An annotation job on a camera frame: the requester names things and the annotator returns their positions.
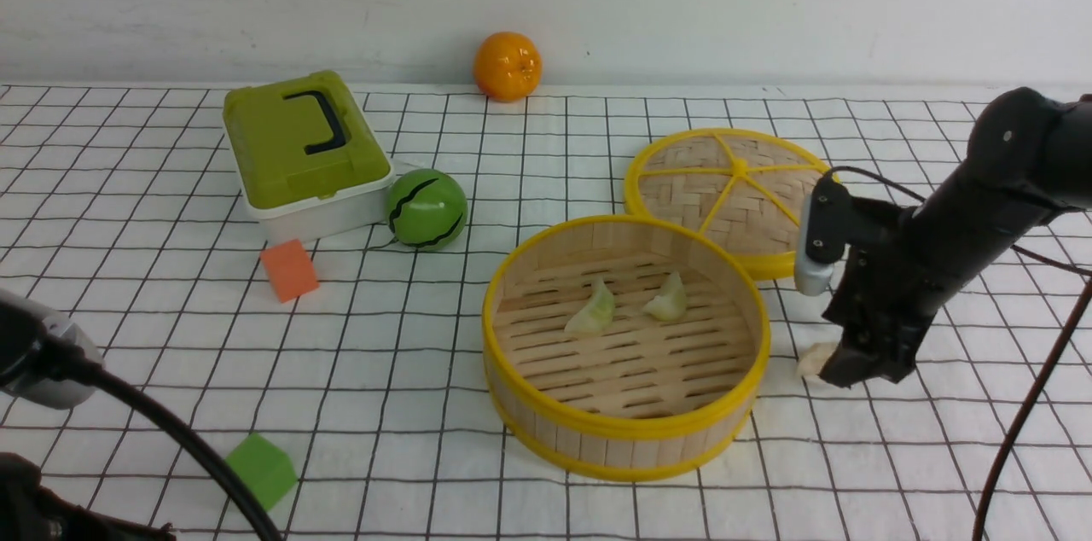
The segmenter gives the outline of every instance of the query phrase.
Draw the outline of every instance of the toy orange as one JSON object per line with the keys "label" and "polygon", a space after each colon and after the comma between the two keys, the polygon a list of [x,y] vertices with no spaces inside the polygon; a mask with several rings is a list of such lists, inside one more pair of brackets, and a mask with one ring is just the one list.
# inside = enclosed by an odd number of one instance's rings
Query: toy orange
{"label": "toy orange", "polygon": [[514,32],[488,36],[474,58],[474,82],[482,93],[500,102],[531,95],[542,77],[538,48],[527,36]]}

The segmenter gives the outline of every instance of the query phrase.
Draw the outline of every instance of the white container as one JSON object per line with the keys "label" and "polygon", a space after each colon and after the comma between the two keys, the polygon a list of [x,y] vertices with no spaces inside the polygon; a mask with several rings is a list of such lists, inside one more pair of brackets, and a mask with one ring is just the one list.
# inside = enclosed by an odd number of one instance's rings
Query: white container
{"label": "white container", "polygon": [[234,158],[232,136],[227,130],[224,138],[232,151],[232,163],[242,189],[242,199],[247,202],[247,212],[264,226],[271,246],[293,239],[308,243],[387,221],[387,188],[394,184],[395,175],[385,151],[382,154],[390,169],[379,180],[342,189],[327,199],[308,198],[275,209],[256,209],[247,196],[247,186],[242,184],[238,161]]}

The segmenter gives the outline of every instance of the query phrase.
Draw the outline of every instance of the yellow rim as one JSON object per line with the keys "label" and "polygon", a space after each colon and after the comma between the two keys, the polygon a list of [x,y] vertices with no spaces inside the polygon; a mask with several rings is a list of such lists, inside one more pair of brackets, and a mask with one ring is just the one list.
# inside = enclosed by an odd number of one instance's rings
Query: yellow rim
{"label": "yellow rim", "polygon": [[[497,290],[500,285],[501,278],[503,277],[503,273],[507,272],[511,263],[515,261],[515,258],[519,258],[521,255],[526,252],[527,249],[534,247],[543,239],[554,236],[560,232],[565,232],[566,230],[593,223],[608,222],[636,223],[670,230],[672,232],[687,236],[698,244],[705,246],[736,269],[743,278],[744,283],[747,285],[751,299],[758,306],[759,324],[761,325],[760,329],[762,331],[761,344],[757,355],[755,356],[755,363],[751,365],[750,371],[748,371],[744,376],[743,380],[739,381],[739,385],[717,400],[681,415],[660,417],[655,420],[625,420],[621,417],[607,417],[605,415],[595,415],[581,411],[574,407],[562,404],[545,396],[527,383],[526,379],[520,376],[520,374],[515,371],[515,367],[512,366],[512,364],[501,354],[500,344],[497,342],[497,334],[492,330],[492,305],[498,295]],[[748,273],[743,266],[740,266],[739,262],[724,249],[685,227],[655,219],[634,215],[616,214],[589,216],[568,221],[535,234],[535,236],[517,247],[514,251],[505,258],[505,261],[500,264],[500,268],[497,269],[496,274],[494,274],[492,280],[489,282],[489,289],[486,290],[485,301],[482,307],[482,333],[484,336],[485,355],[488,356],[488,361],[486,363],[491,362],[496,365],[496,369],[498,372],[497,374],[500,376],[501,380],[505,381],[505,384],[520,400],[530,405],[535,413],[543,415],[558,425],[578,432],[595,434],[604,438],[617,438],[624,440],[654,440],[704,430],[716,421],[723,419],[728,413],[738,409],[751,393],[758,390],[758,385],[762,380],[762,375],[765,373],[765,366],[770,358],[770,320],[765,311],[765,305],[762,303],[762,296],[759,293],[757,285],[755,285],[751,278],[748,277]]]}
{"label": "yellow rim", "polygon": [[604,467],[601,464],[589,464],[575,458],[570,458],[569,456],[554,451],[547,448],[542,443],[538,443],[533,436],[524,432],[519,424],[515,424],[515,420],[505,411],[505,408],[500,405],[497,400],[497,393],[492,388],[492,384],[489,384],[489,398],[492,400],[492,405],[497,409],[497,414],[500,415],[500,420],[508,426],[512,435],[515,436],[532,454],[538,456],[543,460],[550,462],[551,464],[561,468],[567,471],[574,472],[580,475],[590,477],[592,479],[601,479],[604,481],[620,481],[620,482],[643,482],[643,481],[657,481],[661,479],[668,479],[673,477],[680,475],[682,473],[690,472],[702,464],[709,462],[713,458],[720,456],[732,442],[736,439],[744,424],[747,420],[750,420],[751,405],[747,407],[747,411],[744,412],[744,416],[736,424],[736,427],[732,428],[728,436],[712,448],[705,451],[701,456],[693,458],[691,460],[686,460],[685,462],[679,462],[678,464],[673,464],[670,467],[656,467],[655,469],[618,469],[613,467]]}
{"label": "yellow rim", "polygon": [[[751,138],[756,140],[761,140],[769,142],[775,146],[791,151],[796,155],[807,160],[810,165],[790,165],[784,166],[765,166],[756,168],[672,168],[665,170],[645,170],[645,166],[649,164],[649,160],[652,158],[655,153],[664,150],[665,148],[675,144],[680,140],[686,140],[689,138],[713,138],[721,144],[724,152],[727,153],[728,158],[736,163],[736,157],[733,155],[732,150],[728,148],[727,143],[724,141],[724,137],[737,137],[737,138]],[[734,128],[704,128],[695,129],[690,131],[684,131],[680,133],[675,133],[668,136],[667,138],[662,138],[652,144],[649,144],[643,151],[641,151],[636,157],[633,157],[633,163],[630,164],[629,170],[626,172],[626,181],[624,186],[625,200],[626,200],[626,212],[645,219],[655,219],[655,216],[649,212],[649,209],[644,205],[644,200],[641,198],[640,179],[644,176],[664,176],[669,174],[689,174],[689,173],[700,173],[700,174],[722,174],[729,176],[727,186],[725,186],[724,191],[721,192],[721,197],[717,198],[716,208],[724,202],[727,198],[727,191],[731,190],[733,184],[738,178],[743,178],[748,185],[753,186],[760,192],[762,192],[767,198],[773,200],[775,205],[784,212],[788,219],[799,225],[799,219],[793,215],[785,205],[775,198],[765,187],[761,186],[756,181],[749,173],[761,173],[761,172],[778,172],[778,170],[794,170],[794,169],[814,169],[819,173],[827,172],[830,166],[823,163],[822,160],[812,155],[805,149],[788,142],[787,140],[781,140],[775,136],[770,136],[768,133],[761,133],[758,131],[750,131],[746,129],[734,129]],[[793,273],[793,263],[796,260],[796,254],[794,251],[788,251],[784,254],[773,254],[767,256],[733,256],[738,260],[738,263],[743,266],[744,270],[748,275],[755,281],[772,281],[775,279],[784,279],[791,277]]]}

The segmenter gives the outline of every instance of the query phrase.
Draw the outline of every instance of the bamboo steamer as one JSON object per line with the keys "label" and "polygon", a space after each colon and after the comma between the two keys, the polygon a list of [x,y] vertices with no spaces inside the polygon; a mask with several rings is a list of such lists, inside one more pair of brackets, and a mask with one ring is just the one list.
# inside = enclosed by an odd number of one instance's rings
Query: bamboo steamer
{"label": "bamboo steamer", "polygon": [[[686,315],[641,307],[678,271]],[[615,295],[600,334],[563,331],[602,278]],[[770,355],[758,289],[695,232],[633,215],[556,225],[498,269],[483,308],[485,369],[505,424],[543,459],[586,477],[681,474],[725,449]]]}
{"label": "bamboo steamer", "polygon": [[695,231],[756,281],[792,275],[804,199],[827,164],[741,129],[699,129],[650,144],[626,174],[626,210]]}

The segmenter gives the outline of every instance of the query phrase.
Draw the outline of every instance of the green box lid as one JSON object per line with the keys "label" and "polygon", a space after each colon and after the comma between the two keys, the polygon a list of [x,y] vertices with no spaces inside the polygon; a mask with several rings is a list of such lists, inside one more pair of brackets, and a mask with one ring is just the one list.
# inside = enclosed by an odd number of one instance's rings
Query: green box lid
{"label": "green box lid", "polygon": [[356,99],[332,71],[230,91],[224,129],[256,209],[328,199],[391,170]]}

